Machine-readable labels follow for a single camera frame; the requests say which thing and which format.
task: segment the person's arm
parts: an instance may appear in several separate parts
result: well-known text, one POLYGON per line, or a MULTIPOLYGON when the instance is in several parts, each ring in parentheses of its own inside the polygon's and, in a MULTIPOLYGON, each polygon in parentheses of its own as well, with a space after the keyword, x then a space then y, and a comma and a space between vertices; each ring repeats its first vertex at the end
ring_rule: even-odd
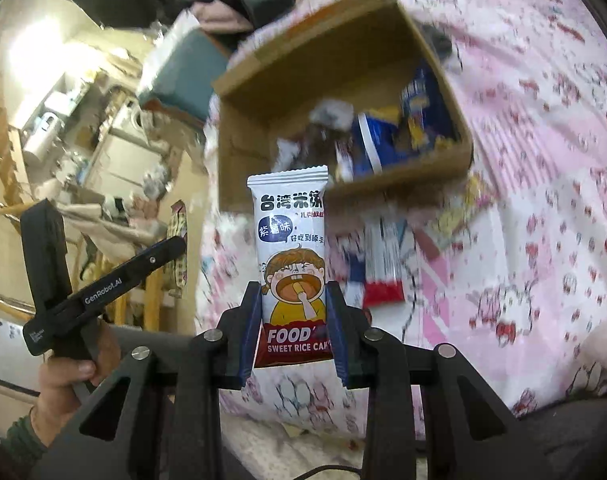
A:
POLYGON ((98 363, 50 357, 39 368, 41 394, 35 406, 8 430, 1 445, 25 468, 45 453, 59 431, 77 411, 80 402, 72 384, 90 380, 98 386, 118 366, 121 351, 109 326, 101 321, 98 363))

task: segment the bed sheet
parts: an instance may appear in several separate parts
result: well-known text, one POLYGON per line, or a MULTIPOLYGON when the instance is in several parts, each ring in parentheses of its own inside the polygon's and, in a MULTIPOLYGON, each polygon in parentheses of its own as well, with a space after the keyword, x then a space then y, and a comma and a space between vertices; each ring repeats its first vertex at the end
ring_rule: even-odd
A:
MULTIPOLYGON (((304 0, 257 31, 231 64, 333 1, 304 0)), ((517 415, 578 390, 607 391, 607 370, 581 352, 607 319, 605 37, 580 0, 400 1, 453 38, 458 57, 445 71, 474 136, 472 171, 497 199, 432 261, 407 230, 407 300, 373 310, 373 325, 424 348, 454 344, 517 415)), ((216 208, 217 124, 213 97, 206 166, 215 200, 203 233, 197 332, 237 306, 258 276, 251 219, 216 208)), ((428 214, 404 212, 412 226, 428 214)), ((345 283, 359 226, 334 216, 327 232, 328 275, 345 283)), ((365 434, 367 392, 343 389, 332 361, 255 369, 242 391, 221 392, 221 405, 365 434)))

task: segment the blue package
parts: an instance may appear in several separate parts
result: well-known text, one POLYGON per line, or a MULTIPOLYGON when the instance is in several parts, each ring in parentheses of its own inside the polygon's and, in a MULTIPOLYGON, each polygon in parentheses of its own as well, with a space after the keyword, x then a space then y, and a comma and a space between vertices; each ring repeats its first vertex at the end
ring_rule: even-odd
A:
POLYGON ((357 152, 363 156, 353 155, 354 175, 381 173, 384 166, 396 164, 408 158, 406 153, 399 153, 394 148, 394 138, 398 126, 368 114, 358 114, 352 125, 352 133, 357 152))
POLYGON ((435 147, 447 147, 456 139, 439 83, 425 60, 401 92, 401 111, 410 131, 412 152, 425 153, 435 147))

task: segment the floral pattern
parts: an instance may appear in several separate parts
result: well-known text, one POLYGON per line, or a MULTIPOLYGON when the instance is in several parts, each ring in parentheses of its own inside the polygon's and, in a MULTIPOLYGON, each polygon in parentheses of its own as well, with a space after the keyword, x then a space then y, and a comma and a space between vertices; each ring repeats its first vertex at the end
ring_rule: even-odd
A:
MULTIPOLYGON (((304 0, 257 31, 231 60, 335 0, 304 0)), ((607 41, 580 0, 400 0, 452 37, 444 69, 474 135, 473 169, 497 196, 438 257, 403 244, 406 301, 373 309, 404 343, 457 346, 514 413, 607 391, 581 344, 607 319, 607 41)), ((196 328, 216 325, 256 280, 251 219, 216 207, 218 99, 206 165, 214 191, 204 226, 196 328)), ((435 212, 409 210, 407 224, 435 212)), ((328 274, 344 286, 359 251, 355 215, 328 216, 328 274)), ((413 396, 417 433, 423 431, 413 396)), ((367 391, 341 387, 332 361, 256 369, 225 410, 329 433, 365 434, 367 391)))

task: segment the silver bolt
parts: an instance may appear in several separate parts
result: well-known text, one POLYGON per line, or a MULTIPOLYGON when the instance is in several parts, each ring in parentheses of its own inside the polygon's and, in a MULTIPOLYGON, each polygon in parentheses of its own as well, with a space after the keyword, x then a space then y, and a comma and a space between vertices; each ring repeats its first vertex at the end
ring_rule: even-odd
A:
POLYGON ((223 332, 221 330, 219 330, 218 328, 211 328, 210 330, 206 330, 205 332, 203 332, 203 338, 206 341, 218 341, 219 339, 221 339, 223 337, 223 332))
POLYGON ((370 341, 379 341, 383 339, 383 331, 379 330, 378 328, 369 328, 363 333, 363 335, 365 335, 365 338, 370 341))
POLYGON ((150 355, 150 349, 147 346, 138 346, 132 350, 132 357, 137 361, 143 361, 150 355))
POLYGON ((457 354, 456 348, 452 345, 448 345, 447 343, 441 345, 439 347, 438 352, 441 357, 445 357, 446 359, 449 359, 450 357, 455 357, 457 354))

